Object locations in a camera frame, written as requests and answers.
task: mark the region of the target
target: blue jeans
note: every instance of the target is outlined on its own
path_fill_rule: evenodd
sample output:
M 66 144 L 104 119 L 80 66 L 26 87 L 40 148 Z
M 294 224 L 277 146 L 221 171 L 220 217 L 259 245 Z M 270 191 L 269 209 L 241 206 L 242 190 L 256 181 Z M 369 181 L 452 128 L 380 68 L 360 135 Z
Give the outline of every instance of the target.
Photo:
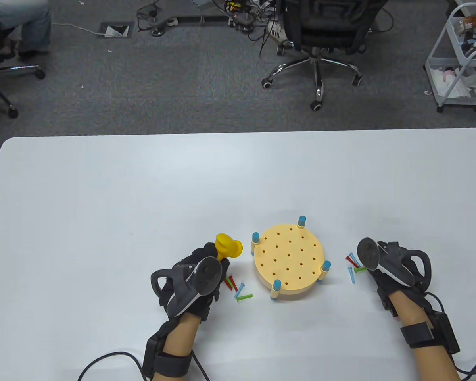
M 0 0 L 2 29 L 21 28 L 18 51 L 46 51 L 51 39 L 48 0 Z

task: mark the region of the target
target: wheeled cart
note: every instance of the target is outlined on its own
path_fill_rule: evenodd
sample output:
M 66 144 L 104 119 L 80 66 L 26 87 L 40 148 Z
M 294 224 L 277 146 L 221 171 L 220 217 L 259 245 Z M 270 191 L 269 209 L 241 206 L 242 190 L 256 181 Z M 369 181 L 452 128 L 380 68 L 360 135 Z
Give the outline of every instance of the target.
M 437 112 L 443 112 L 445 105 L 474 106 L 474 111 L 476 111 L 476 88 L 472 89 L 470 92 L 470 98 L 464 96 L 459 98 L 448 97 L 463 75 L 470 76 L 472 74 L 476 74 L 476 51 L 466 57 L 461 49 L 461 43 L 463 42 L 464 36 L 460 36 L 455 32 L 455 25 L 458 24 L 459 20 L 462 19 L 461 17 L 454 17 L 455 13 L 465 7 L 473 7 L 473 9 L 476 9 L 476 2 L 462 4 L 452 11 L 443 30 L 441 31 L 441 34 L 439 35 L 439 38 L 437 39 L 436 44 L 430 52 L 425 65 L 423 65 L 423 68 L 427 72 L 428 80 L 430 81 L 430 87 L 432 87 L 432 94 L 434 95 L 437 103 Z M 439 44 L 441 43 L 445 33 L 448 33 L 448 37 L 450 38 L 451 45 L 453 46 L 453 50 L 455 52 L 455 58 L 434 57 L 434 53 L 436 52 L 437 47 L 439 47 Z M 445 67 L 452 67 L 453 69 L 459 67 L 460 71 L 453 80 L 451 86 L 448 88 L 448 91 L 446 91 L 446 94 L 444 96 L 439 96 L 430 69 L 444 69 Z

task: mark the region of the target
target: round peg board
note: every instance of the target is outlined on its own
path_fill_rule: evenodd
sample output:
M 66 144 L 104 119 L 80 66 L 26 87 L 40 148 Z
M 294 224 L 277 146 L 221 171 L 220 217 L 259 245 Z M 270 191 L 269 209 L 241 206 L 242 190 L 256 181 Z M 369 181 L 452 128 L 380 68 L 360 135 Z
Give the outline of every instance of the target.
M 280 294 L 308 290 L 321 275 L 323 247 L 306 228 L 277 225 L 264 232 L 254 247 L 257 274 L 269 289 L 276 279 L 282 282 Z

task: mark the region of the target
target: colorful pegs pile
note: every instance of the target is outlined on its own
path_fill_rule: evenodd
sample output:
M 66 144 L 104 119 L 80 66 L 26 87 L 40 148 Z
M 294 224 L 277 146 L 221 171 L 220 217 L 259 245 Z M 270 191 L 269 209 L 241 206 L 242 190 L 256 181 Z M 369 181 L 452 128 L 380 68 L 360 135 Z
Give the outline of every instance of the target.
M 233 291 L 234 289 L 236 291 L 236 294 L 234 294 L 234 298 L 236 299 L 237 302 L 239 302 L 240 300 L 252 298 L 253 296 L 252 294 L 240 296 L 240 292 L 242 292 L 243 287 L 245 287 L 245 284 L 241 283 L 240 287 L 236 287 L 236 283 L 234 283 L 234 279 L 232 275 L 225 278 L 224 283 L 226 283 L 229 290 Z
M 351 265 L 353 265 L 354 268 L 351 266 L 347 267 L 349 270 L 349 276 L 351 277 L 351 282 L 354 284 L 354 273 L 362 272 L 362 271 L 367 271 L 365 267 L 359 263 L 359 261 L 356 259 L 356 257 L 353 255 L 353 253 L 350 253 L 346 258 L 345 258 Z

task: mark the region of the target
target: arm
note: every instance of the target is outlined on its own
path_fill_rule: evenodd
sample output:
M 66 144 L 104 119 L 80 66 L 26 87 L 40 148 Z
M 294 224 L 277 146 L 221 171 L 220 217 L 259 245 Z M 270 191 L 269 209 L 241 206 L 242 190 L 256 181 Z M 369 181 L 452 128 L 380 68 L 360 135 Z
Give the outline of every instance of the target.
M 389 295 L 403 325 L 413 325 L 430 320 L 427 314 L 402 291 Z M 413 350 L 421 381 L 460 381 L 455 367 L 442 345 Z
M 180 324 L 166 338 L 163 352 L 174 356 L 186 357 L 192 352 L 194 339 L 200 326 L 201 318 L 186 312 Z M 155 373 L 152 381 L 184 381 L 185 377 L 174 379 Z

